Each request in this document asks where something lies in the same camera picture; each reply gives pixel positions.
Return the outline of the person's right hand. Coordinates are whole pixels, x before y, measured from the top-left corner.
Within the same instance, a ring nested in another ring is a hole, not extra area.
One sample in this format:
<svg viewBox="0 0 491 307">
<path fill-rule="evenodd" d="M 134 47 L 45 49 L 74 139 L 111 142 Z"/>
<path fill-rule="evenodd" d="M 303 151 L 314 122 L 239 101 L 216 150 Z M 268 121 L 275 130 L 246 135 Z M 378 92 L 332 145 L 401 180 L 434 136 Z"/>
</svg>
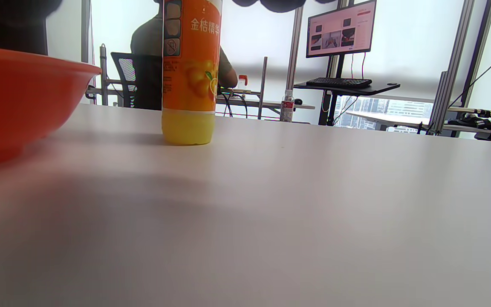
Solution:
<svg viewBox="0 0 491 307">
<path fill-rule="evenodd" d="M 45 19 L 62 4 L 61 0 L 0 0 L 0 19 L 5 21 L 35 21 Z M 305 0 L 262 0 L 272 12 L 289 12 L 305 4 Z"/>
</svg>

